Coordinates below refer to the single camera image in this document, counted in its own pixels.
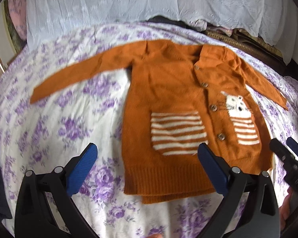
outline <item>pocket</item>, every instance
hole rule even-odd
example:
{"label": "pocket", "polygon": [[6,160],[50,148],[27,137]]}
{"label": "pocket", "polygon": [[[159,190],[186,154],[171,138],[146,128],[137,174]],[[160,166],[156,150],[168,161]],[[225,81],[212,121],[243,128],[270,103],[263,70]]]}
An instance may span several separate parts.
{"label": "pocket", "polygon": [[163,156],[195,155],[208,144],[207,133],[197,111],[151,112],[151,142]]}

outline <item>silver screw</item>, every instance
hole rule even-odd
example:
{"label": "silver screw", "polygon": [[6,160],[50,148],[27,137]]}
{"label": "silver screw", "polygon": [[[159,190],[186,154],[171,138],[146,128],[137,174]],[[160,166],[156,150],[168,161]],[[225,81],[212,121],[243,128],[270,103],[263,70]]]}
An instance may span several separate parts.
{"label": "silver screw", "polygon": [[57,167],[54,169],[54,172],[57,173],[57,174],[61,173],[62,171],[63,171],[63,167],[61,167],[61,166],[57,166]]}
{"label": "silver screw", "polygon": [[262,174],[264,177],[269,177],[269,174],[268,174],[266,171],[262,171],[261,174]]}
{"label": "silver screw", "polygon": [[241,170],[237,166],[233,166],[232,167],[232,172],[236,173],[236,174],[239,174],[241,172]]}
{"label": "silver screw", "polygon": [[25,176],[27,176],[27,177],[29,177],[29,176],[31,176],[32,175],[32,170],[29,170],[29,171],[27,171],[26,173],[25,173]]}

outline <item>white stripe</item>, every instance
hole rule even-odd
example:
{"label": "white stripe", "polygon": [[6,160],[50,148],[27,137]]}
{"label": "white stripe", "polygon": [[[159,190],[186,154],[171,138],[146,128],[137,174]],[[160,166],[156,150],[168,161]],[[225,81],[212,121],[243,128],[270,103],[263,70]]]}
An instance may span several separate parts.
{"label": "white stripe", "polygon": [[193,135],[185,135],[185,136],[179,136],[179,137],[173,137],[173,136],[152,136],[151,141],[159,141],[159,140],[195,140],[199,138],[205,138],[207,136],[206,132],[199,133],[199,134],[193,134]]}
{"label": "white stripe", "polygon": [[242,145],[254,145],[258,144],[259,140],[238,140],[238,143]]}
{"label": "white stripe", "polygon": [[245,124],[245,123],[239,123],[239,122],[233,122],[234,126],[241,126],[241,127],[247,127],[247,128],[254,128],[254,124]]}
{"label": "white stripe", "polygon": [[191,143],[164,143],[164,144],[158,144],[154,145],[153,148],[155,150],[159,149],[169,149],[169,148],[197,148],[202,142],[191,142]]}
{"label": "white stripe", "polygon": [[255,139],[258,138],[257,135],[243,135],[243,134],[236,134],[240,139]]}
{"label": "white stripe", "polygon": [[169,128],[174,126],[180,126],[180,125],[201,125],[201,121],[175,121],[175,122],[169,122],[165,124],[159,124],[159,123],[152,123],[151,128]]}
{"label": "white stripe", "polygon": [[163,118],[151,118],[151,122],[168,120],[200,120],[200,116],[168,116]]}
{"label": "white stripe", "polygon": [[172,134],[178,134],[178,133],[184,133],[184,132],[192,132],[192,131],[199,131],[199,130],[204,130],[204,126],[194,126],[194,127],[186,127],[182,129],[176,129],[176,130],[155,130],[151,129],[151,134],[167,134],[167,135],[172,135]]}
{"label": "white stripe", "polygon": [[247,132],[247,133],[255,133],[256,132],[255,129],[238,129],[238,128],[235,128],[234,130],[236,132]]}
{"label": "white stripe", "polygon": [[197,115],[197,111],[186,113],[151,113],[151,116],[182,116],[182,115]]}
{"label": "white stripe", "polygon": [[234,118],[231,118],[231,120],[241,122],[241,123],[252,123],[253,122],[252,120],[240,120],[240,119],[234,119]]}
{"label": "white stripe", "polygon": [[163,153],[164,156],[171,156],[171,155],[195,155],[197,154],[198,150],[189,150],[189,151],[170,151]]}

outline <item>bed sheet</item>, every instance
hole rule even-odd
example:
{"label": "bed sheet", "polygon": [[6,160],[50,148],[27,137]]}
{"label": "bed sheet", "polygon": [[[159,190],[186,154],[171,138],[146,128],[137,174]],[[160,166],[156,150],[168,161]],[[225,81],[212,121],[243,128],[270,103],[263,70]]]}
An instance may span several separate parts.
{"label": "bed sheet", "polygon": [[[101,73],[29,104],[33,88],[67,65],[117,45],[152,39],[223,45],[235,51],[288,100],[286,111],[249,88],[272,137],[284,144],[289,136],[298,141],[298,87],[246,53],[203,34],[167,24],[108,24],[76,29],[31,52],[25,47],[0,78],[0,164],[13,216],[27,170],[33,169],[36,174],[50,172],[56,166],[64,166],[93,142],[99,157],[79,193],[72,198],[100,237],[143,238],[153,233],[195,237],[206,225],[222,200],[219,194],[143,205],[141,197],[123,193],[121,129],[130,70]],[[287,190],[282,180],[285,172],[280,161],[274,159],[271,176],[281,204]],[[51,194],[47,196],[57,223],[67,231]],[[228,230],[236,226],[246,198],[244,194]],[[6,220],[5,225],[13,234],[14,220]]]}

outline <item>sweater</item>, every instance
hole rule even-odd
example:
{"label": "sweater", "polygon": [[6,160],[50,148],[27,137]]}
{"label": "sweater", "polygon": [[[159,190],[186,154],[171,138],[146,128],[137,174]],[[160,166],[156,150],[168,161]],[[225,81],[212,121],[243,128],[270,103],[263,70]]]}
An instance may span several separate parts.
{"label": "sweater", "polygon": [[126,194],[153,203],[213,192],[197,157],[202,142],[246,173],[272,167],[269,131],[246,85],[284,109],[286,99],[226,47],[169,40],[115,47],[47,78],[30,102],[130,66],[122,127]]}

